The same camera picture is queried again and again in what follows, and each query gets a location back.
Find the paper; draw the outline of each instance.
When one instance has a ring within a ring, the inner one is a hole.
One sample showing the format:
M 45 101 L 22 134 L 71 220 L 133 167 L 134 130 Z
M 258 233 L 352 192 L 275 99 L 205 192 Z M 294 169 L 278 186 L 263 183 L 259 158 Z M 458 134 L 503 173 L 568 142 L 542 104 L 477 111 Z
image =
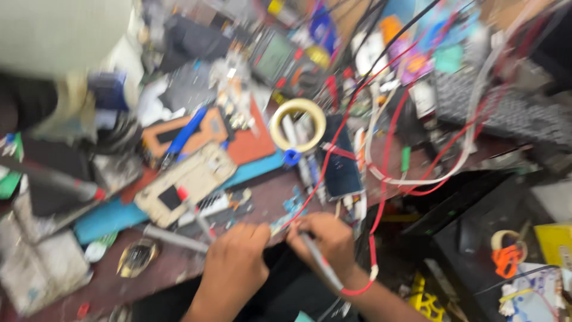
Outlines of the paper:
M 300 311 L 300 313 L 298 313 L 298 317 L 294 322 L 314 322 L 314 320 L 312 320 L 312 318 L 309 317 L 306 313 Z
M 518 273 L 528 272 L 542 266 L 545 265 L 522 263 L 518 265 Z M 515 315 L 512 316 L 513 322 L 551 321 L 553 319 L 551 310 L 557 310 L 562 303 L 559 295 L 562 290 L 562 275 L 559 269 L 550 268 L 517 278 L 513 281 L 513 286 L 518 291 L 533 289 L 533 292 L 527 292 L 511 299 L 515 311 Z M 537 293 L 542 294 L 546 302 Z
M 441 72 L 453 74 L 461 67 L 463 58 L 463 47 L 453 45 L 446 48 L 439 48 L 433 53 L 435 68 Z

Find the masking tape roll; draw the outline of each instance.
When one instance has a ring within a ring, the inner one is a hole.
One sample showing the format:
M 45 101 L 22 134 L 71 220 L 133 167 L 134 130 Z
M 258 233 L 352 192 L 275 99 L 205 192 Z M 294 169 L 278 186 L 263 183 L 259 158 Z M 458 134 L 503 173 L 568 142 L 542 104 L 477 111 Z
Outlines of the masking tape roll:
M 305 144 L 299 144 L 295 147 L 292 147 L 290 142 L 286 140 L 282 134 L 280 133 L 280 123 L 282 122 L 282 118 L 287 113 L 294 113 L 294 112 L 302 112 L 308 113 L 310 118 L 314 123 L 314 137 Z M 322 136 L 325 133 L 325 114 L 321 110 L 321 108 L 311 100 L 307 99 L 293 99 L 287 101 L 286 103 L 282 104 L 276 113 L 270 119 L 270 137 L 276 143 L 276 145 L 286 151 L 290 148 L 294 148 L 296 151 L 300 153 L 305 153 L 310 149 L 314 148 Z
M 505 236 L 508 236 L 508 237 L 511 237 L 511 238 L 517 240 L 521 235 L 519 233 L 513 231 L 513 230 L 499 230 L 498 232 L 496 232 L 491 237 L 491 248 L 492 248 L 492 250 L 499 250 L 499 249 L 504 248 L 502 246 L 502 239 Z M 528 254 L 529 254 L 529 250 L 526 246 L 526 243 L 521 242 L 520 246 L 521 246 L 521 250 L 522 250 L 522 256 L 518 259 L 519 264 L 524 262 L 526 259 L 526 256 L 528 256 Z

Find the right hand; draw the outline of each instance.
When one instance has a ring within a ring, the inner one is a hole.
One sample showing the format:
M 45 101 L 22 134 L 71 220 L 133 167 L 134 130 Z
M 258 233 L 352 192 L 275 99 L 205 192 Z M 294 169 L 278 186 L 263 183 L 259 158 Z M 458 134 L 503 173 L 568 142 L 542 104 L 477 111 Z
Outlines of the right hand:
M 290 225 L 286 243 L 315 273 L 321 270 L 312 257 L 309 249 L 300 238 L 299 231 L 308 231 L 316 237 L 314 242 L 322 255 L 329 262 L 342 284 L 360 271 L 353 255 L 353 232 L 345 223 L 336 219 L 332 214 L 313 213 L 301 217 Z

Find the yellow object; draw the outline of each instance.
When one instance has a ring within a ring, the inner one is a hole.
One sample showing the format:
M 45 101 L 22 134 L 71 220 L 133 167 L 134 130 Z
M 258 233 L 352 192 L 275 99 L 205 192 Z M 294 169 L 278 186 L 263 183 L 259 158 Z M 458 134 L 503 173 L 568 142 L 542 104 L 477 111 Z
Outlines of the yellow object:
M 306 55 L 318 66 L 328 68 L 330 63 L 329 53 L 322 47 L 312 45 L 305 50 Z
M 498 232 L 494 233 L 491 238 L 491 249 L 492 250 L 501 250 L 503 249 L 502 241 L 505 236 L 512 238 L 513 240 L 518 240 L 521 235 L 513 230 L 499 230 Z M 520 250 L 522 251 L 522 256 L 518 258 L 518 263 L 522 263 L 525 261 L 526 257 L 529 254 L 529 249 L 524 242 L 520 242 L 519 245 Z
M 539 225 L 534 231 L 546 263 L 572 269 L 572 225 Z
M 117 274 L 121 277 L 135 278 L 157 258 L 159 249 L 151 239 L 142 238 L 131 243 L 121 254 Z
M 424 317 L 433 322 L 443 322 L 446 315 L 445 309 L 439 304 L 437 297 L 425 292 L 425 278 L 416 273 L 411 287 L 413 296 L 409 298 L 409 304 Z
M 275 102 L 277 102 L 280 105 L 282 105 L 288 101 L 286 99 L 286 97 L 284 97 L 282 94 L 280 94 L 280 92 L 277 90 L 272 91 L 270 98 L 272 98 Z
M 506 301 L 508 301 L 508 300 L 513 299 L 514 297 L 517 297 L 517 296 L 519 296 L 519 295 L 523 295 L 523 294 L 526 294 L 526 293 L 529 293 L 529 292 L 532 292 L 532 291 L 533 291 L 533 289 L 531 289 L 531 288 L 527 288 L 527 289 L 524 289 L 524 290 L 520 290 L 520 291 L 515 292 L 515 293 L 513 293 L 513 294 L 510 294 L 510 295 L 501 297 L 500 300 L 499 300 L 499 302 L 504 303 L 504 302 L 506 302 Z
M 300 144 L 298 146 L 292 147 L 290 142 L 286 140 L 280 133 L 280 123 L 282 118 L 288 113 L 301 112 L 310 115 L 310 119 L 314 122 L 314 137 L 305 144 Z M 305 153 L 310 149 L 314 148 L 322 136 L 325 133 L 325 114 L 321 108 L 311 100 L 307 99 L 293 99 L 282 104 L 276 110 L 276 113 L 270 119 L 270 137 L 276 143 L 276 145 L 286 151 L 290 148 L 294 148 L 300 153 Z
M 272 15 L 278 15 L 282 11 L 284 4 L 282 1 L 272 0 L 268 6 L 268 13 Z

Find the yellow box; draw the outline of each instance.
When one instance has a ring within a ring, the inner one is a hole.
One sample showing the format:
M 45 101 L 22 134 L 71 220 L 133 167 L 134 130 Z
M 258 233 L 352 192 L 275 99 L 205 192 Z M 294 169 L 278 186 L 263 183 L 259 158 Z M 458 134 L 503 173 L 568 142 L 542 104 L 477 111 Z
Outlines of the yellow box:
M 538 225 L 534 231 L 546 263 L 572 269 L 572 225 Z

